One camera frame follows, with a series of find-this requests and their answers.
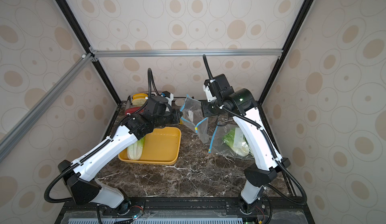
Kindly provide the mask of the clear zipper bag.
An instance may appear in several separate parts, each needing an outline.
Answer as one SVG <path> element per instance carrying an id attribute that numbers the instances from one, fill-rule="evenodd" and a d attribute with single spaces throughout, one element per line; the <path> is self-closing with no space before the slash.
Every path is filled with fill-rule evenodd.
<path id="1" fill-rule="evenodd" d="M 254 158 L 241 128 L 233 124 L 215 128 L 208 153 L 244 160 Z"/>
<path id="2" fill-rule="evenodd" d="M 202 143 L 208 143 L 209 119 L 203 115 L 201 102 L 187 95 L 180 111 L 183 114 L 181 117 L 182 123 L 195 132 Z"/>

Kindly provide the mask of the chinese cabbage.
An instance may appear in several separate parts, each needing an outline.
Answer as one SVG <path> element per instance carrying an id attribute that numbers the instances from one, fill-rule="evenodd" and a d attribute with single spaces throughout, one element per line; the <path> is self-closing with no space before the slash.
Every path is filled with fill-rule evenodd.
<path id="1" fill-rule="evenodd" d="M 127 156 L 129 160 L 139 160 L 143 153 L 145 137 L 136 141 L 134 144 L 127 147 Z"/>
<path id="2" fill-rule="evenodd" d="M 231 129 L 222 139 L 236 155 L 241 157 L 249 155 L 249 144 L 239 127 Z"/>

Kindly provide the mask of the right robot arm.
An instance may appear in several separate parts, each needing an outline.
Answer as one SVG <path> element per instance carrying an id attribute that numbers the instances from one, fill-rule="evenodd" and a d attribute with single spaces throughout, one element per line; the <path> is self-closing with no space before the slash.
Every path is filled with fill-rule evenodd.
<path id="1" fill-rule="evenodd" d="M 217 76 L 212 74 L 206 55 L 203 56 L 203 62 L 209 77 L 203 85 L 207 96 L 207 99 L 202 101 L 203 115 L 212 117 L 227 114 L 232 117 L 246 138 L 254 156 L 255 163 L 244 171 L 246 183 L 239 195 L 241 211 L 245 214 L 251 213 L 256 204 L 262 202 L 266 187 L 291 203 L 305 206 L 307 204 L 306 192 L 295 177 L 288 172 L 287 168 L 291 164 L 289 159 L 282 157 L 273 145 L 261 120 L 258 103 L 252 93 L 246 88 L 234 91 L 224 74 Z M 270 183 L 276 179 L 279 172 L 282 172 L 296 185 L 302 196 L 300 201 L 287 197 L 271 186 Z"/>

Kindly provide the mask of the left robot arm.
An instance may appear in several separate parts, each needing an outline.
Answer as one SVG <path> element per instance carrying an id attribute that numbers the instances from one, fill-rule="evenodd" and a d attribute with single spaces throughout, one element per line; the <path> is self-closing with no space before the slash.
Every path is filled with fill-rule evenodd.
<path id="1" fill-rule="evenodd" d="M 178 124 L 182 113 L 172 108 L 173 94 L 157 92 L 152 70 L 148 69 L 148 98 L 134 113 L 125 116 L 101 143 L 86 154 L 58 165 L 59 175 L 44 192 L 44 200 L 57 204 L 69 201 L 77 205 L 95 203 L 125 214 L 130 200 L 119 189 L 95 179 L 99 171 L 127 147 L 143 139 L 155 128 Z"/>

